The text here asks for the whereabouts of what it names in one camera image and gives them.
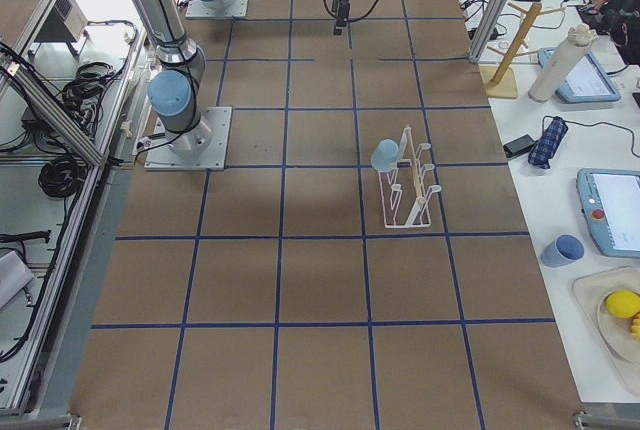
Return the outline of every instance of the wooden base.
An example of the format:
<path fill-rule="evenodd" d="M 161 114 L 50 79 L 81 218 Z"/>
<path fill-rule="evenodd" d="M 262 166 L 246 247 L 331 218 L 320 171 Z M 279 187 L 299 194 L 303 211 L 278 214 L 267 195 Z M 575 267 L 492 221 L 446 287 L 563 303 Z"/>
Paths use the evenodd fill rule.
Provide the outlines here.
<path fill-rule="evenodd" d="M 480 65 L 480 76 L 482 77 L 487 97 L 510 98 L 515 100 L 518 98 L 518 84 L 516 83 L 516 76 L 514 75 L 513 70 L 508 68 L 500 83 L 494 84 L 491 83 L 491 79 L 495 75 L 497 68 L 498 67 Z"/>

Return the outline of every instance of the wooden stand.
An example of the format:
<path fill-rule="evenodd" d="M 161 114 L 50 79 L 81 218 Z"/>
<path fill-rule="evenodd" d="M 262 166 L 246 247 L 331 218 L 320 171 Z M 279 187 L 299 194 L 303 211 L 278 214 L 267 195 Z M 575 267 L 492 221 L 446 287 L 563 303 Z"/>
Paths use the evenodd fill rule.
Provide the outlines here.
<path fill-rule="evenodd" d="M 537 53 L 537 50 L 518 53 L 518 49 L 521 45 L 527 49 L 529 48 L 524 40 L 539 15 L 564 11 L 564 8 L 554 8 L 553 10 L 543 12 L 540 2 L 532 3 L 529 10 L 525 10 L 511 2 L 509 2 L 508 5 L 520 12 L 520 27 L 506 52 L 491 46 L 487 47 L 489 50 L 502 55 L 502 61 L 497 68 L 488 65 L 480 66 L 480 76 L 482 77 L 484 88 L 489 98 L 518 98 L 518 84 L 516 83 L 513 70 L 509 68 L 509 65 L 511 65 L 515 57 Z"/>

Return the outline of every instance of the beige tray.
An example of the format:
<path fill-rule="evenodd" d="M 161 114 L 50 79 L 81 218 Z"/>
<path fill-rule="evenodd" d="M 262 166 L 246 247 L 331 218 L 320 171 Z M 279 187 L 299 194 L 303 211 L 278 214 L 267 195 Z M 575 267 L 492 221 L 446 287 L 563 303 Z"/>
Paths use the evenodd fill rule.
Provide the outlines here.
<path fill-rule="evenodd" d="M 620 356 L 615 348 L 621 350 L 621 353 L 629 355 L 629 347 L 620 347 L 620 335 L 609 334 L 608 332 L 623 332 L 625 328 L 630 329 L 626 322 L 622 322 L 621 325 L 612 325 L 611 320 L 607 318 L 607 315 L 600 315 L 600 321 L 598 322 L 598 313 L 602 312 L 602 301 L 611 292 L 621 289 L 629 289 L 634 292 L 640 293 L 640 269 L 636 267 L 622 267 L 608 272 L 599 273 L 597 275 L 591 275 L 584 277 L 573 282 L 573 293 L 578 300 L 578 303 L 582 307 L 582 310 L 587 315 L 587 318 L 596 334 L 600 337 L 602 345 L 607 350 L 609 357 L 613 365 L 616 367 L 620 379 L 630 392 L 635 395 L 640 395 L 640 365 L 633 363 L 630 360 L 636 360 L 631 356 L 630 360 L 627 360 Z M 640 361 L 640 342 L 638 345 L 638 361 Z"/>

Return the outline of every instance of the white bottle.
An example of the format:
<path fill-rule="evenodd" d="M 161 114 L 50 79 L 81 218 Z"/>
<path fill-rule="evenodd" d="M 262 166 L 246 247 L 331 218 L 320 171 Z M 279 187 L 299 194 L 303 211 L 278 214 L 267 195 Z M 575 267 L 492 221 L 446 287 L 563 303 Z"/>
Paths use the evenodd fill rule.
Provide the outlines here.
<path fill-rule="evenodd" d="M 571 27 L 567 38 L 553 51 L 551 59 L 542 69 L 529 89 L 529 97 L 536 102 L 546 102 L 551 98 L 573 67 L 589 53 L 591 42 L 596 37 L 595 30 L 580 24 Z"/>

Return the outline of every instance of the power adapter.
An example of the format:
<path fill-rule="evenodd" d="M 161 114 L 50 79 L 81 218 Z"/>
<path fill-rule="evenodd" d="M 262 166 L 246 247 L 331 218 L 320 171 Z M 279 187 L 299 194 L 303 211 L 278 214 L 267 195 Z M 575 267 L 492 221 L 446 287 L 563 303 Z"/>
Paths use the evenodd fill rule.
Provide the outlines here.
<path fill-rule="evenodd" d="M 469 30 L 467 33 L 469 34 L 469 40 L 473 40 L 473 36 L 476 34 L 476 30 L 477 28 L 472 28 L 471 30 Z M 498 33 L 498 29 L 493 27 L 493 32 L 491 32 L 491 36 L 489 37 L 489 40 L 495 40 L 500 36 L 500 34 Z"/>

